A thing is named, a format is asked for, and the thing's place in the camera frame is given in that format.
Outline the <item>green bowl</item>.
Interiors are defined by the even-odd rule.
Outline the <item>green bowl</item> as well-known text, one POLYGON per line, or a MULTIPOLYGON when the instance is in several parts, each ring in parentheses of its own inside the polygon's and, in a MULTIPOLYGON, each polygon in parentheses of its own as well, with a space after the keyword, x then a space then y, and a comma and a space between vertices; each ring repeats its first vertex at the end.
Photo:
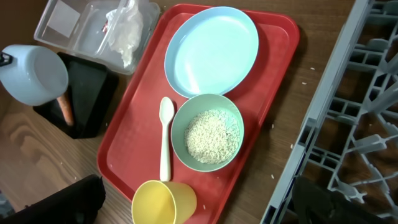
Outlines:
POLYGON ((171 140, 174 153, 178 159, 188 168, 198 172, 213 172, 226 167, 238 154, 244 139, 244 121, 237 106, 227 97, 216 94, 202 94, 186 101, 174 117, 171 129, 171 140), (220 164, 204 164, 194 159, 187 151, 185 145, 185 129, 189 122, 201 112, 206 110, 223 110, 232 114, 238 121, 241 141, 238 149, 229 160, 220 164))

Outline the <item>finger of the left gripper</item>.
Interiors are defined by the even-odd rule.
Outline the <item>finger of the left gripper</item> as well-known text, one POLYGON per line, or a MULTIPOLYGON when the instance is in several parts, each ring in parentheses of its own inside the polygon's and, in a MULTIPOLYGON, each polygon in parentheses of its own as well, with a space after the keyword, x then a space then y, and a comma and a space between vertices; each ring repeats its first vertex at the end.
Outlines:
POLYGON ((0 53, 0 67, 6 66, 6 65, 10 65, 12 63, 13 60, 13 56, 1 52, 0 53))

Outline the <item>yellow plastic cup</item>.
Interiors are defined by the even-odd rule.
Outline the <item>yellow plastic cup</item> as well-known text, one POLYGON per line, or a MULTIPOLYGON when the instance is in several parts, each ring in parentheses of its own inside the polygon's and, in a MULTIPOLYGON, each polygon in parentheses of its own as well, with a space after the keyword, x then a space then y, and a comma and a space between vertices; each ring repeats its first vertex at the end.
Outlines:
POLYGON ((187 184, 149 180, 134 194, 131 216, 134 224, 180 224, 197 207, 197 196, 187 184))

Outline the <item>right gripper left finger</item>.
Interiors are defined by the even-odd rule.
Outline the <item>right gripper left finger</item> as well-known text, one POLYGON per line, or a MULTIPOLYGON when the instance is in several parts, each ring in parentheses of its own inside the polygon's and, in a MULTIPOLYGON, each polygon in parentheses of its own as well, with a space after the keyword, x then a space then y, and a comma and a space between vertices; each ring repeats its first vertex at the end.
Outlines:
POLYGON ((1 218, 2 224, 94 223, 106 198, 103 180, 89 175, 53 195, 1 218))

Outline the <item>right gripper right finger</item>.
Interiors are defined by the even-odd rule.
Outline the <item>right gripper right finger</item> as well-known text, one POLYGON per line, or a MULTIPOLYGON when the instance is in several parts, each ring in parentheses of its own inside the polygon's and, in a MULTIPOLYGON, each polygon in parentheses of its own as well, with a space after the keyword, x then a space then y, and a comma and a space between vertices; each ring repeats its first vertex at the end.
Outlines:
POLYGON ((385 221, 305 177, 295 180, 292 199, 298 222, 327 224, 379 224, 385 221))

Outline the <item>orange carrot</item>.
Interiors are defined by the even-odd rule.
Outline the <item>orange carrot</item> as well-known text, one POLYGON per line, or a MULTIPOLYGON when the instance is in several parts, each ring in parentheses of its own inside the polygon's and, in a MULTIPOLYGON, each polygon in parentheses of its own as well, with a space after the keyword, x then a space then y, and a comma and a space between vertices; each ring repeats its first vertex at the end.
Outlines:
POLYGON ((68 126, 73 126, 75 122, 74 122, 74 118, 73 118, 72 106, 68 99, 67 92, 65 92, 63 95, 59 96, 57 98, 57 102, 60 106, 60 109, 62 111, 62 114, 63 114, 66 124, 68 126))

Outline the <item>white rice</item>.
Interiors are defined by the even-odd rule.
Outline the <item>white rice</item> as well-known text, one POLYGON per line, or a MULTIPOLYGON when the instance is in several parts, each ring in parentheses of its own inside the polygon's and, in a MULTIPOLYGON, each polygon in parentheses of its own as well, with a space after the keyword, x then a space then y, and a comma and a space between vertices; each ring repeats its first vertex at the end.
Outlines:
POLYGON ((220 164, 232 158, 241 141, 238 121, 227 111, 198 113, 185 129, 188 153, 204 164, 220 164))

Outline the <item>red snack wrapper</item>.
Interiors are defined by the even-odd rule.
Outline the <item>red snack wrapper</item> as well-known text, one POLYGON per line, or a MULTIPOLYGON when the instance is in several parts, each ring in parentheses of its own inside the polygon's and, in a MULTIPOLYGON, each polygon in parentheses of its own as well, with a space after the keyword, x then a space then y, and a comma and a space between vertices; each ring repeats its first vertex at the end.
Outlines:
POLYGON ((103 28, 102 28, 102 32, 103 32, 103 33, 107 33, 107 31, 108 31, 108 25, 109 25, 109 21, 106 21, 105 24, 104 24, 104 26, 103 26, 103 28))

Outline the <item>light blue bowl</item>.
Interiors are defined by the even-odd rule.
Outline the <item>light blue bowl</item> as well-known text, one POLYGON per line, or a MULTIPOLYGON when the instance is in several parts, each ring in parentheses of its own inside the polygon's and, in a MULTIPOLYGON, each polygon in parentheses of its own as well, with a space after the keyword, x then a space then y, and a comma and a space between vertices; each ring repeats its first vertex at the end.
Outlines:
POLYGON ((38 45, 9 45, 1 52, 13 56, 1 67, 1 83, 23 104, 39 106, 63 95, 68 88, 68 71, 52 50, 38 45))

